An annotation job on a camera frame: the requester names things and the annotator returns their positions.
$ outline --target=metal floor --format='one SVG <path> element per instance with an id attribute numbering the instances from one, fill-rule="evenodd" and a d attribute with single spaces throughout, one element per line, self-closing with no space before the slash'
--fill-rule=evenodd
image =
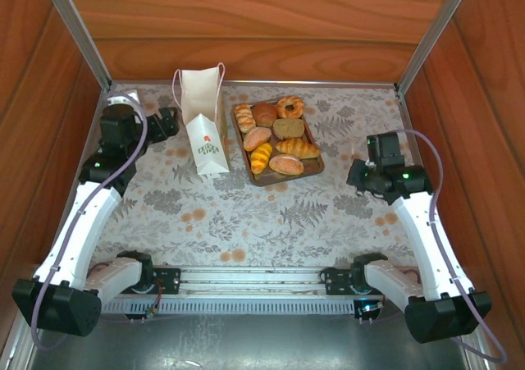
<path id="1" fill-rule="evenodd" d="M 45 333 L 44 342 L 55 339 Z M 32 369 L 463 369 L 450 340 L 415 342 L 403 317 L 359 325 L 348 316 L 180 316 L 144 325 L 100 322 L 35 352 Z"/>

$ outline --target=croissant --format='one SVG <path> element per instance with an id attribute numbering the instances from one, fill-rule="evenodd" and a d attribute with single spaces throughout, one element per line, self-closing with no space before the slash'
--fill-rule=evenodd
<path id="1" fill-rule="evenodd" d="M 292 154 L 299 159 L 317 158 L 321 153 L 319 148 L 301 138 L 283 140 L 276 144 L 276 149 L 280 153 Z"/>
<path id="2" fill-rule="evenodd" d="M 235 118 L 241 132 L 246 133 L 255 127 L 252 109 L 247 103 L 235 106 Z"/>
<path id="3" fill-rule="evenodd" d="M 257 175 L 261 173 L 270 161 L 272 155 L 272 145 L 269 143 L 261 144 L 249 156 L 252 165 L 252 173 Z"/>

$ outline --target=cable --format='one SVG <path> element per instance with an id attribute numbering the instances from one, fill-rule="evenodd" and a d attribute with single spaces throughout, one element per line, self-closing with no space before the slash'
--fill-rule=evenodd
<path id="1" fill-rule="evenodd" d="M 161 303 L 161 297 L 162 297 L 162 283 L 160 282 L 160 280 L 155 280 L 154 283 L 157 284 L 157 287 L 158 287 L 157 298 L 156 298 L 155 301 L 153 302 L 153 305 L 151 306 L 151 308 L 146 312 L 146 318 L 148 318 L 148 317 L 152 317 L 152 316 L 154 316 L 155 314 L 157 314 L 157 312 L 158 312 L 158 306 L 159 306 L 159 304 Z"/>
<path id="2" fill-rule="evenodd" d="M 403 274 L 414 273 L 418 277 L 418 284 L 421 284 L 421 275 L 416 269 L 404 269 L 402 273 Z"/>
<path id="3" fill-rule="evenodd" d="M 387 322 L 387 321 L 390 321 L 390 320 L 392 320 L 394 318 L 397 318 L 400 315 L 403 315 L 401 310 L 398 310 L 395 313 L 393 313 L 391 315 L 388 315 L 386 317 L 380 317 L 381 316 L 381 312 L 383 311 L 382 308 L 379 308 L 379 311 L 380 312 L 379 312 L 379 315 L 377 316 L 377 318 L 375 318 L 375 319 L 369 318 L 368 322 L 365 322 L 365 321 L 362 320 L 362 318 L 360 318 L 359 319 L 359 325 L 376 325 L 377 323 Z"/>
<path id="4" fill-rule="evenodd" d="M 33 315 L 31 317 L 31 336 L 33 337 L 34 344 L 37 346 L 38 349 L 41 349 L 42 351 L 49 351 L 51 349 L 57 348 L 67 337 L 67 335 L 65 334 L 61 339 L 55 342 L 54 345 L 46 346 L 39 339 L 37 323 L 39 320 L 39 312 L 40 312 L 40 307 L 42 306 L 43 297 L 46 291 L 48 290 L 49 284 L 51 283 L 51 280 L 53 279 L 55 273 L 60 268 L 60 262 L 62 261 L 64 253 L 66 252 L 67 245 L 71 239 L 71 235 L 73 233 L 73 230 L 75 229 L 76 223 L 79 221 L 80 216 L 83 215 L 89 202 L 93 200 L 93 198 L 98 194 L 98 192 L 100 192 L 100 190 L 105 188 L 106 185 L 110 184 L 113 180 L 115 180 L 129 165 L 131 165 L 135 161 L 135 159 L 140 153 L 142 146 L 144 145 L 146 141 L 146 136 L 148 135 L 148 121 L 146 119 L 146 114 L 144 113 L 142 106 L 140 106 L 140 103 L 134 100 L 129 95 L 123 94 L 123 93 L 111 93 L 111 94 L 106 95 L 106 99 L 111 98 L 111 97 L 123 97 L 127 99 L 130 102 L 130 104 L 138 110 L 140 119 L 142 121 L 142 134 L 140 135 L 140 139 L 139 139 L 139 142 L 137 144 L 135 151 L 130 155 L 127 161 L 122 164 L 121 167 L 119 167 L 116 171 L 114 171 L 105 181 L 103 181 L 100 185 L 98 185 L 98 187 L 95 188 L 91 194 L 89 194 L 86 200 L 80 205 L 78 211 L 75 213 L 75 215 L 73 216 L 73 219 L 71 220 L 71 224 L 67 228 L 66 235 L 64 237 L 64 241 L 62 242 L 62 245 L 60 246 L 60 249 L 58 250 L 58 254 L 57 254 L 57 257 L 55 258 L 55 262 L 50 267 L 48 277 L 43 282 L 39 295 L 36 298 L 36 302 L 34 303 L 34 308 L 33 308 Z"/>
<path id="5" fill-rule="evenodd" d="M 429 210 L 428 210 L 429 220 L 430 220 L 429 222 L 430 222 L 430 227 L 432 229 L 432 234 L 434 235 L 434 239 L 436 240 L 437 248 L 440 250 L 441 256 L 443 257 L 443 259 L 445 261 L 445 264 L 447 266 L 447 269 L 449 270 L 449 273 L 452 276 L 452 281 L 458 287 L 458 291 L 461 294 L 461 296 L 463 296 L 463 299 L 465 300 L 465 303 L 467 304 L 468 308 L 470 308 L 470 311 L 472 312 L 472 315 L 476 318 L 477 322 L 481 325 L 483 330 L 491 338 L 492 342 L 494 343 L 496 348 L 499 350 L 499 352 L 501 354 L 501 358 L 495 358 L 493 356 L 484 354 L 481 351 L 471 347 L 470 345 L 467 345 L 467 344 L 463 343 L 458 337 L 453 337 L 451 340 L 453 340 L 455 343 L 457 343 L 458 345 L 462 346 L 466 350 L 468 350 L 468 351 L 470 351 L 470 352 L 472 352 L 472 353 L 474 353 L 474 354 L 476 354 L 476 355 L 478 355 L 478 356 L 488 360 L 489 362 L 498 363 L 498 364 L 506 363 L 507 359 L 508 359 L 508 356 L 507 356 L 507 353 L 505 352 L 505 350 L 503 348 L 503 345 L 500 343 L 498 338 L 494 335 L 492 330 L 485 323 L 485 321 L 483 320 L 482 316 L 477 311 L 476 305 L 471 301 L 471 299 L 468 296 L 467 292 L 465 291 L 463 286 L 459 283 L 459 280 L 458 280 L 459 277 L 456 274 L 456 271 L 455 271 L 454 267 L 452 266 L 452 262 L 450 261 L 448 255 L 447 255 L 447 253 L 445 251 L 445 247 L 443 247 L 443 244 L 441 243 L 441 238 L 440 238 L 439 232 L 437 231 L 435 212 L 436 212 L 436 208 L 437 208 L 437 200 L 438 200 L 438 198 L 440 196 L 441 188 L 443 187 L 443 178 L 444 178 L 443 162 L 441 161 L 440 154 L 437 152 L 436 147 L 430 141 L 430 139 L 428 139 L 424 134 L 422 134 L 418 130 L 402 129 L 402 130 L 395 130 L 394 132 L 396 132 L 396 133 L 404 132 L 406 134 L 416 135 L 417 137 L 422 139 L 426 144 L 428 144 L 428 147 L 430 147 L 430 149 L 434 153 L 434 157 L 436 157 L 437 166 L 439 167 L 439 172 L 440 172 L 440 181 L 439 181 L 439 184 L 437 186 L 436 192 L 434 192 L 434 194 L 431 197 L 430 207 L 429 207 Z"/>
<path id="6" fill-rule="evenodd" d="M 95 270 L 99 266 L 109 266 L 109 262 L 95 263 L 92 267 L 89 268 L 87 277 L 89 277 L 89 275 L 93 273 L 93 270 Z"/>

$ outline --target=paper bag handle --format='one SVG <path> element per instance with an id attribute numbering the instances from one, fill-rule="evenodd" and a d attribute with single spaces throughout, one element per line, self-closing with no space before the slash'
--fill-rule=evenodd
<path id="1" fill-rule="evenodd" d="M 175 71 L 175 73 L 173 74 L 173 81 L 171 82 L 171 93 L 173 94 L 173 99 L 175 99 L 175 103 L 177 104 L 177 106 L 182 109 L 182 106 L 180 105 L 179 103 L 179 100 L 177 99 L 177 97 L 175 96 L 175 79 L 177 78 L 177 75 L 180 73 L 180 69 L 177 69 Z M 179 84 L 180 84 L 180 87 L 182 88 L 182 83 L 180 82 L 180 77 L 179 77 Z"/>
<path id="2" fill-rule="evenodd" d="M 219 102 L 219 95 L 221 94 L 221 85 L 224 79 L 224 74 L 226 73 L 226 67 L 224 66 L 222 62 L 219 62 L 217 66 L 219 67 L 219 71 L 221 70 L 221 66 L 222 66 L 222 73 L 221 73 L 221 80 L 219 81 L 219 85 L 217 87 L 217 99 L 215 99 L 215 106 Z M 179 75 L 179 84 L 180 84 L 180 87 L 182 88 L 182 83 L 180 82 L 181 80 L 180 69 L 177 69 L 175 73 L 173 74 L 173 81 L 171 82 L 171 93 L 173 94 L 173 99 L 175 99 L 175 103 L 177 104 L 177 106 L 180 109 L 182 109 L 182 106 L 180 105 L 179 100 L 175 96 L 175 80 L 177 78 L 177 75 Z"/>

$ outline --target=pastry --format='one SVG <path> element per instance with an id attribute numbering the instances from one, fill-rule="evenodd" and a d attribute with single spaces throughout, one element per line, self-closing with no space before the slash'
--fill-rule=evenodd
<path id="1" fill-rule="evenodd" d="M 321 150 L 314 144 L 301 138 L 283 140 L 276 144 L 276 149 L 279 153 L 292 154 L 299 159 L 317 158 L 321 153 Z"/>
<path id="2" fill-rule="evenodd" d="M 280 118 L 299 118 L 303 115 L 303 99 L 295 96 L 284 97 L 277 103 L 277 114 Z"/>
<path id="3" fill-rule="evenodd" d="M 249 161 L 252 166 L 252 173 L 258 175 L 268 165 L 270 156 L 272 155 L 272 145 L 263 143 L 257 147 L 249 156 Z"/>
<path id="4" fill-rule="evenodd" d="M 261 144 L 266 143 L 270 136 L 272 136 L 272 130 L 269 128 L 255 127 L 244 137 L 244 149 L 254 151 Z"/>
<path id="5" fill-rule="evenodd" d="M 290 154 L 281 154 L 272 158 L 270 160 L 270 168 L 289 176 L 297 176 L 304 172 L 303 163 Z"/>
<path id="6" fill-rule="evenodd" d="M 270 128 L 277 118 L 277 109 L 270 103 L 258 103 L 253 108 L 252 114 L 255 124 Z"/>
<path id="7" fill-rule="evenodd" d="M 300 138 L 304 133 L 304 121 L 301 118 L 278 118 L 273 122 L 273 133 L 279 139 Z"/>
<path id="8" fill-rule="evenodd" d="M 237 120 L 237 124 L 239 124 L 240 131 L 243 133 L 255 128 L 252 109 L 250 109 L 247 103 L 235 106 L 235 119 Z"/>

